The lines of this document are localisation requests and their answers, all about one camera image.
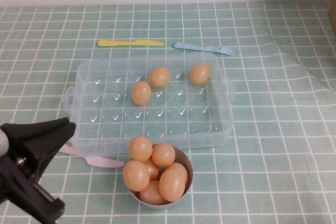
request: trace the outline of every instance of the table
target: table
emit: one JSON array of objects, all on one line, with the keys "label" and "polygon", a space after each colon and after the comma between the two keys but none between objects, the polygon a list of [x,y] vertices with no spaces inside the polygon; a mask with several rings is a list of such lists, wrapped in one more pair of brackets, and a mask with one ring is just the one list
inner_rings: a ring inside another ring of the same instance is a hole
[{"label": "table", "polygon": [[[168,211],[139,207],[121,169],[59,154],[41,184],[67,207],[58,223],[335,223],[336,39],[329,2],[0,7],[0,123],[68,116],[60,104],[87,59],[226,46],[234,130],[217,148],[186,150],[192,190]],[[154,39],[162,48],[98,48]],[[126,155],[120,160],[127,161]],[[1,223],[36,223],[12,204]]]}]

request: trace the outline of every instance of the brown egg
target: brown egg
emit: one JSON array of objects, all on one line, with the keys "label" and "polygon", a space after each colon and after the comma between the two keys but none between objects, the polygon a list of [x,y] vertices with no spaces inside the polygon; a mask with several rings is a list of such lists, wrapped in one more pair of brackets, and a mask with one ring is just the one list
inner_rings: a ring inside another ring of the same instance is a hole
[{"label": "brown egg", "polygon": [[153,87],[161,88],[170,80],[170,72],[164,67],[155,68],[149,76],[149,82]]},{"label": "brown egg", "polygon": [[149,184],[147,168],[140,161],[131,160],[125,164],[122,177],[127,187],[133,191],[145,190]]},{"label": "brown egg", "polygon": [[193,84],[204,84],[211,74],[210,67],[207,64],[198,64],[190,72],[190,80]]},{"label": "brown egg", "polygon": [[143,162],[149,173],[149,180],[155,180],[159,174],[159,167],[155,165],[151,158]]},{"label": "brown egg", "polygon": [[136,105],[147,104],[151,99],[151,96],[151,87],[144,81],[137,83],[132,89],[131,98]]},{"label": "brown egg", "polygon": [[182,164],[180,164],[180,163],[173,163],[168,168],[177,170],[181,174],[185,186],[187,185],[187,182],[188,182],[188,172],[187,172],[186,168]]},{"label": "brown egg", "polygon": [[163,198],[170,202],[179,200],[185,189],[181,174],[176,169],[167,169],[159,181],[159,190]]},{"label": "brown egg", "polygon": [[167,204],[167,200],[165,200],[159,191],[159,182],[154,180],[150,181],[148,187],[139,192],[139,198],[142,202],[145,202],[150,205],[164,205]]},{"label": "brown egg", "polygon": [[157,166],[169,166],[175,160],[175,150],[170,144],[157,144],[153,148],[152,161]]},{"label": "brown egg", "polygon": [[131,159],[145,162],[152,156],[153,146],[151,141],[144,136],[134,137],[128,147]]}]

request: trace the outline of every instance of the metal bowl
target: metal bowl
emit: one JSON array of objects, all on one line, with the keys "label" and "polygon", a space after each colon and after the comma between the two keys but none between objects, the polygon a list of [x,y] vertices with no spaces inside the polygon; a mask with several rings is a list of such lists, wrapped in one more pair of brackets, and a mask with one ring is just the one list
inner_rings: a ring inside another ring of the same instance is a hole
[{"label": "metal bowl", "polygon": [[[180,150],[176,147],[174,147],[174,150],[175,150],[175,160],[174,160],[174,162],[182,164],[188,172],[188,179],[189,180],[188,180],[187,186],[185,187],[184,194],[182,195],[182,197],[179,200],[177,200],[175,202],[171,202],[171,203],[168,203],[168,204],[165,204],[165,205],[156,206],[156,205],[150,205],[150,204],[142,202],[138,197],[139,193],[129,189],[129,191],[132,194],[132,196],[134,197],[134,199],[136,199],[142,205],[147,206],[147,207],[149,207],[151,209],[154,209],[154,210],[164,210],[164,209],[168,209],[168,208],[171,208],[171,207],[175,207],[176,205],[178,205],[180,203],[180,201],[185,197],[186,193],[190,190],[190,187],[191,187],[191,184],[192,184],[193,178],[194,178],[193,166],[192,166],[189,158],[187,157],[187,155],[182,150]],[[161,174],[164,172],[164,170],[165,169],[160,169],[159,170],[158,177],[161,176]]]}]

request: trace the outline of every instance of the clear plastic egg tray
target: clear plastic egg tray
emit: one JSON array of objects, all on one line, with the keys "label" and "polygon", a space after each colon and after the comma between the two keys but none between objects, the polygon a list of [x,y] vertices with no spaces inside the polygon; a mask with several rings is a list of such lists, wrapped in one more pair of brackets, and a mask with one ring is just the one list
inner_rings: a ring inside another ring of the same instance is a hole
[{"label": "clear plastic egg tray", "polygon": [[[204,85],[189,80],[191,69],[199,63],[208,64],[212,71]],[[135,105],[133,86],[148,82],[157,67],[169,69],[170,82],[152,88],[148,104]],[[83,155],[111,156],[127,153],[136,135],[180,149],[223,145],[233,128],[233,92],[233,84],[222,77],[216,56],[200,52],[85,61],[62,102],[77,125],[70,140],[73,146]]]}]

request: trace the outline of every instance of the brown box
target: brown box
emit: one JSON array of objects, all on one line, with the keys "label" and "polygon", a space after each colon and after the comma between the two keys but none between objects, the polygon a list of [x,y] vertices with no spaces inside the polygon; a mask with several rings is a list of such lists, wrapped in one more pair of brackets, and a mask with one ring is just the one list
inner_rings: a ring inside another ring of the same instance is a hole
[{"label": "brown box", "polygon": [[329,11],[329,17],[331,26],[334,29],[334,33],[336,35],[336,0],[331,5],[330,11]]}]

